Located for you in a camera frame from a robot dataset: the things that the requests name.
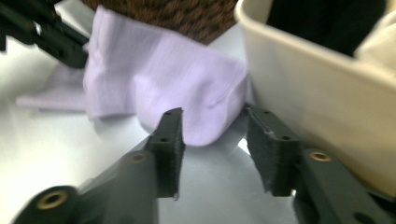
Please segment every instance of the tabletop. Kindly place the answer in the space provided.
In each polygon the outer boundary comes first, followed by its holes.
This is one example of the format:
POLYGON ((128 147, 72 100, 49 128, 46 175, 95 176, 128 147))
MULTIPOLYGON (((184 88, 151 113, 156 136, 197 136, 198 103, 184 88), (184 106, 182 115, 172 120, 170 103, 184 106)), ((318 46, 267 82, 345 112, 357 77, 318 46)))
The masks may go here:
MULTIPOLYGON (((90 33, 93 12, 79 1, 64 1, 57 10, 90 33)), ((246 61, 238 25, 209 47, 246 61)), ((0 54, 0 223, 12 223, 44 189, 84 185, 149 135, 136 116, 92 121, 81 113, 16 106, 18 95, 43 87, 57 63, 14 40, 0 54)), ((186 148, 180 198, 159 200, 160 223, 296 223, 291 198, 264 193, 247 154, 246 130, 241 114, 214 144, 186 148)))

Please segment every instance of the beige cloth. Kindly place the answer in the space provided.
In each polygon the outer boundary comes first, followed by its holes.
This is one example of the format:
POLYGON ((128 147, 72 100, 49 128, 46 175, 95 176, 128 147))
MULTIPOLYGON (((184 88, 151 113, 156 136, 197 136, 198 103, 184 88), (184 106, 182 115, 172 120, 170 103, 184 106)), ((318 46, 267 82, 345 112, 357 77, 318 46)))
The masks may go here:
POLYGON ((396 10, 396 0, 388 0, 387 13, 396 10))
POLYGON ((377 23, 355 51, 355 57, 396 76, 396 11, 377 23))

